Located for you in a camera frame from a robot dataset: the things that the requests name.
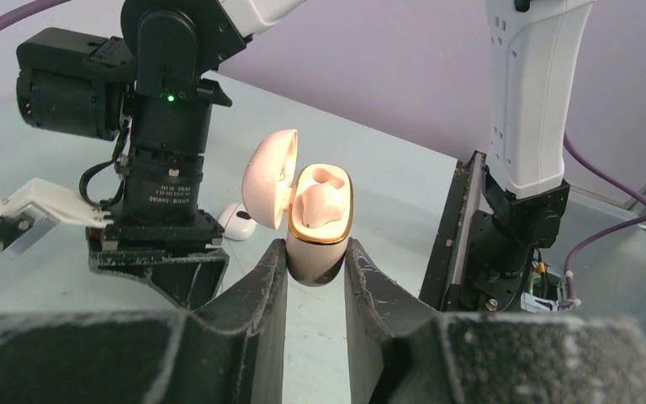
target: white plastic bracket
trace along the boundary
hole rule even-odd
[[[93,208],[75,191],[34,178],[8,198],[4,214],[19,215],[30,205],[35,205],[59,222],[74,226],[102,229],[113,224],[109,212]]]

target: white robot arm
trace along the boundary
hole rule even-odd
[[[242,36],[261,34],[305,0],[222,0]],[[486,0],[492,52],[487,165],[517,199],[558,187],[580,39],[595,0]]]

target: robotic arm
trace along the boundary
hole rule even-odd
[[[23,43],[18,97],[24,120],[116,142],[109,162],[83,174],[81,198],[36,181],[26,187],[30,192],[16,193],[26,197],[11,204],[16,210],[0,203],[0,249],[24,239],[44,217],[87,228],[93,268],[165,263],[218,247],[223,229],[199,210],[197,198],[212,107],[231,100],[217,82],[200,77],[304,1],[126,0],[123,39],[46,29]],[[466,259],[464,282],[476,290],[463,305],[468,309],[494,295],[487,281],[505,279],[502,289],[518,285],[533,249],[551,247],[558,235],[569,192],[565,120],[594,1],[486,0],[493,107],[480,175],[494,215],[466,224],[488,229]],[[112,199],[92,202],[87,182],[110,164],[122,184]],[[30,208],[39,213],[29,214]],[[33,234],[18,252],[44,233]]]

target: black cable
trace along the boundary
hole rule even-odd
[[[81,198],[83,198],[83,200],[85,200],[87,204],[91,205],[92,207],[99,208],[99,209],[109,208],[110,206],[113,206],[118,202],[120,202],[123,198],[124,178],[120,181],[118,190],[115,193],[115,196],[111,199],[101,200],[100,202],[94,202],[87,195],[87,186],[90,184],[90,180],[93,179],[93,177],[95,177],[98,173],[103,171],[105,168],[110,167],[113,164],[118,164],[118,159],[122,155],[122,152],[124,151],[124,147],[127,144],[127,137],[128,137],[128,134],[130,133],[129,130],[126,128],[127,126],[126,122],[124,123],[123,126],[124,126],[124,129],[122,129],[118,134],[118,139],[115,142],[115,148],[113,150],[113,155],[110,158],[110,160],[107,162],[101,162],[99,164],[96,164],[90,167],[80,177],[80,182],[78,183],[78,192],[80,193]]]
[[[541,274],[541,299],[548,298],[548,271],[543,271]]]
[[[503,309],[501,309],[501,311],[506,311],[508,308],[513,307],[524,294],[524,290],[526,290],[526,287],[528,286],[528,278],[529,276],[531,276],[531,272],[533,272],[533,265],[525,266],[523,271],[524,272],[522,273],[522,282],[521,284],[519,284],[519,289],[514,294],[514,297],[512,297],[511,300],[509,300],[509,303],[506,304],[506,306],[504,306]]]

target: screw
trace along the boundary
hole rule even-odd
[[[496,311],[496,307],[499,306],[499,302],[496,301],[496,299],[489,299],[486,301],[486,308],[489,309],[489,311]]]

